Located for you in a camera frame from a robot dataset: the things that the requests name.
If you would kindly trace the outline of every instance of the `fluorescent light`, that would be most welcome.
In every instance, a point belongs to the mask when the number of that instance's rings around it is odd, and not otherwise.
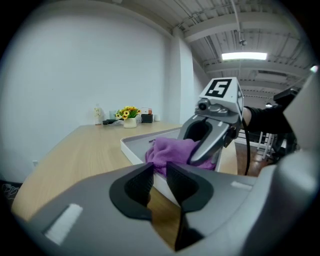
[[[310,71],[316,73],[318,71],[318,66],[313,66],[310,68]]]
[[[267,59],[267,54],[263,52],[231,52],[222,53],[222,59],[226,60],[239,60],[239,59],[251,59],[251,60],[263,60]]]

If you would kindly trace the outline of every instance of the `purple towel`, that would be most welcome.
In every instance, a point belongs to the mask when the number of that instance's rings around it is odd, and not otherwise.
[[[153,146],[145,153],[145,161],[146,163],[153,163],[155,170],[166,176],[167,162],[186,164],[191,151],[198,143],[199,141],[194,142],[189,138],[179,140],[158,137],[155,139]],[[197,167],[213,170],[216,164],[211,163],[211,159],[208,159]]]

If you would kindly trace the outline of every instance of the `black cable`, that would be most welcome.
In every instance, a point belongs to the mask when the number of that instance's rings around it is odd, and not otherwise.
[[[244,175],[247,175],[249,166],[250,166],[250,140],[249,140],[248,127],[244,118],[242,118],[242,125],[245,133],[245,140],[246,140],[246,168],[245,168]]]

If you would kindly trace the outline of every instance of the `white cup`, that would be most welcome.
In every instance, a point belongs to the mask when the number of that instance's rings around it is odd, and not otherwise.
[[[160,116],[158,114],[155,114],[154,115],[154,121],[160,121]]]

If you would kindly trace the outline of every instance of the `wooden table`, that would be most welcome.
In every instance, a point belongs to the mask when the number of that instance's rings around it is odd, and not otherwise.
[[[180,127],[163,122],[141,123],[137,128],[122,126],[80,126],[56,145],[30,174],[12,205],[12,211],[28,221],[48,201],[87,177],[132,165],[120,148],[120,139]],[[237,174],[235,144],[222,151],[220,170]],[[152,225],[174,248],[180,208],[152,188],[148,208]]]

